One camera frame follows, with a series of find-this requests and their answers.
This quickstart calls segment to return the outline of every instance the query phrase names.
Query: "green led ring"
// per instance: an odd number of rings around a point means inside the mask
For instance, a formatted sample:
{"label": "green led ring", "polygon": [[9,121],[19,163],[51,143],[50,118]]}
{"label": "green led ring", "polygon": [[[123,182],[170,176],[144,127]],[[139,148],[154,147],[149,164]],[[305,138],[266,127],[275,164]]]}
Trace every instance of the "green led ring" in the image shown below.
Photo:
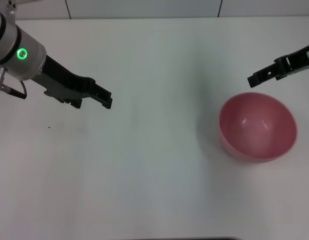
{"label": "green led ring", "polygon": [[26,49],[20,48],[20,49],[16,52],[16,56],[18,57],[18,59],[23,60],[23,59],[25,59],[25,58],[28,56],[28,52],[27,52]]}

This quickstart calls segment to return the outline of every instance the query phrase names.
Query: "bowl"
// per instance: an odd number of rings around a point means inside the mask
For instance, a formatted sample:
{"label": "bowl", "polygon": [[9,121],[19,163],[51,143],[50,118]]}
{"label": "bowl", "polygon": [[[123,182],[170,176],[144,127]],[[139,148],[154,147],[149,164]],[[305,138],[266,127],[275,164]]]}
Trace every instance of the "bowl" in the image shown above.
{"label": "bowl", "polygon": [[289,109],[277,99],[257,92],[230,98],[219,115],[224,148],[236,159],[265,163],[289,152],[298,129]]}

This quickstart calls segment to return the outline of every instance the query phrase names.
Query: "bowl rim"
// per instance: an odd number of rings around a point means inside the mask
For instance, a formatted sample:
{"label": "bowl rim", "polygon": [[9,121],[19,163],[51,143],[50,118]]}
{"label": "bowl rim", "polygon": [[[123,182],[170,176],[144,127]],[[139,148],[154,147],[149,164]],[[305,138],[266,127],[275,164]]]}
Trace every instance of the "bowl rim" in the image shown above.
{"label": "bowl rim", "polygon": [[[226,104],[227,104],[228,102],[230,102],[232,99],[234,99],[234,98],[236,98],[236,97],[239,97],[239,96],[241,96],[241,95],[247,95],[247,94],[262,95],[262,96],[271,98],[271,99],[277,101],[278,103],[280,103],[280,104],[290,113],[290,115],[291,115],[291,117],[292,117],[292,120],[293,120],[293,123],[294,123],[294,126],[295,126],[295,131],[296,131],[296,133],[295,133],[295,138],[294,138],[294,141],[293,141],[291,147],[290,147],[287,151],[285,151],[284,153],[282,153],[282,154],[280,154],[280,155],[278,155],[278,156],[272,156],[272,157],[254,157],[254,156],[251,156],[251,155],[247,155],[247,154],[243,153],[242,151],[236,149],[236,148],[227,140],[227,138],[226,138],[226,136],[224,135],[223,131],[221,130],[221,126],[220,126],[220,117],[221,117],[221,113],[222,113],[224,107],[226,106]],[[280,100],[276,99],[276,98],[273,97],[273,96],[270,96],[270,95],[267,95],[267,94],[264,94],[264,93],[261,93],[261,92],[254,92],[254,91],[248,91],[248,92],[239,93],[239,94],[237,94],[237,95],[234,95],[234,96],[230,97],[227,101],[225,101],[225,103],[222,105],[221,110],[220,110],[220,112],[219,112],[219,123],[218,123],[218,125],[219,125],[219,134],[220,134],[220,136],[222,137],[222,140],[225,141],[225,142],[228,144],[228,147],[230,147],[231,150],[240,153],[244,158],[247,158],[247,159],[251,159],[251,158],[252,158],[252,159],[255,159],[255,160],[269,160],[269,159],[275,160],[275,159],[281,158],[283,155],[285,155],[285,154],[287,154],[288,152],[290,152],[290,150],[295,146],[295,144],[296,144],[296,142],[297,142],[297,139],[298,139],[298,135],[299,135],[299,130],[298,130],[297,121],[296,121],[296,119],[295,119],[293,113],[289,110],[289,108],[286,107],[285,104],[283,104]]]}

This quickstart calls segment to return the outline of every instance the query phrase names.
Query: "white wall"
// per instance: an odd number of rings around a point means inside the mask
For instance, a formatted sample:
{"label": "white wall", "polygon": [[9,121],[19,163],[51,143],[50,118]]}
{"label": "white wall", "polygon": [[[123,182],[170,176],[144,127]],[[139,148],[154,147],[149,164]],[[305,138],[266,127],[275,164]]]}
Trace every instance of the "white wall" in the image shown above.
{"label": "white wall", "polygon": [[69,19],[69,13],[65,0],[40,0],[19,4],[16,18],[19,20]]}
{"label": "white wall", "polygon": [[217,17],[221,0],[67,0],[73,19]]}
{"label": "white wall", "polygon": [[220,17],[309,16],[309,0],[223,0]]}

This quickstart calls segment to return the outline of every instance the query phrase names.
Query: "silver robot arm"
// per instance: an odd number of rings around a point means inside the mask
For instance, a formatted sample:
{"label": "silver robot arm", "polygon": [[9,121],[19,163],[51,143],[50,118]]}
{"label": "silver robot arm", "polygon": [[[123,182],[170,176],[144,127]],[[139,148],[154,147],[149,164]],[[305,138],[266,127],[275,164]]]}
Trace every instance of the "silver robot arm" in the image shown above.
{"label": "silver robot arm", "polygon": [[[80,108],[83,98],[93,98],[105,108],[112,105],[111,92],[89,77],[75,75],[47,55],[45,47],[16,25],[15,0],[0,0],[0,91],[25,99],[24,80],[46,88],[44,94]],[[24,93],[4,85],[5,73],[18,79]]]}

